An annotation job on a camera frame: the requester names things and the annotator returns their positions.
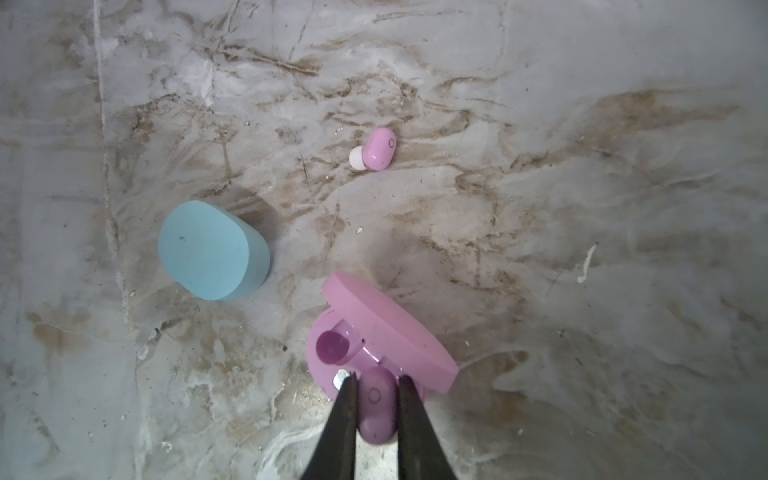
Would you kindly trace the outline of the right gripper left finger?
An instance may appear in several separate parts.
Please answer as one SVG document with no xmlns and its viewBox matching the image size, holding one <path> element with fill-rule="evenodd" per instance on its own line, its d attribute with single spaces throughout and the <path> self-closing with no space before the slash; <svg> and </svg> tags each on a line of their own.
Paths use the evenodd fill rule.
<svg viewBox="0 0 768 480">
<path fill-rule="evenodd" d="M 344 379 L 301 480 L 352 480 L 355 475 L 358 380 Z"/>
</svg>

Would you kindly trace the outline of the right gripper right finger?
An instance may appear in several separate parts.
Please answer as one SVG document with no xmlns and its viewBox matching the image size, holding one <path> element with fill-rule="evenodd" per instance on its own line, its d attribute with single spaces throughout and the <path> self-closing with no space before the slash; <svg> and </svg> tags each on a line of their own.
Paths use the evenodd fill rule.
<svg viewBox="0 0 768 480">
<path fill-rule="evenodd" d="M 400 480 L 457 479 L 409 376 L 398 380 L 397 423 Z"/>
</svg>

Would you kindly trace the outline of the pink earbud charging case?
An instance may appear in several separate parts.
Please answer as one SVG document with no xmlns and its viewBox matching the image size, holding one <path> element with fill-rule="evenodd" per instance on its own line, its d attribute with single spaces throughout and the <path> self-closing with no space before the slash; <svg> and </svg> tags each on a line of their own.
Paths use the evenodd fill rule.
<svg viewBox="0 0 768 480">
<path fill-rule="evenodd" d="M 446 394 L 459 368 L 446 348 L 415 317 L 368 281 L 342 270 L 322 286 L 329 304 L 311 327 L 306 344 L 309 372 L 332 400 L 340 371 L 358 376 L 381 366 L 409 376 L 422 399 Z"/>
</svg>

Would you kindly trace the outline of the blue earbud charging case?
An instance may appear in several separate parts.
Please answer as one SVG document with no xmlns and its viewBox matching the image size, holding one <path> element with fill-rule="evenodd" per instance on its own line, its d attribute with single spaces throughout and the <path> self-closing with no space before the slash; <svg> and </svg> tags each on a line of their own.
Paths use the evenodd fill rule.
<svg viewBox="0 0 768 480">
<path fill-rule="evenodd" d="M 166 217 L 158 254 L 174 280 L 208 301 L 252 294 L 271 267 L 268 243 L 255 228 L 199 200 L 180 204 Z"/>
</svg>

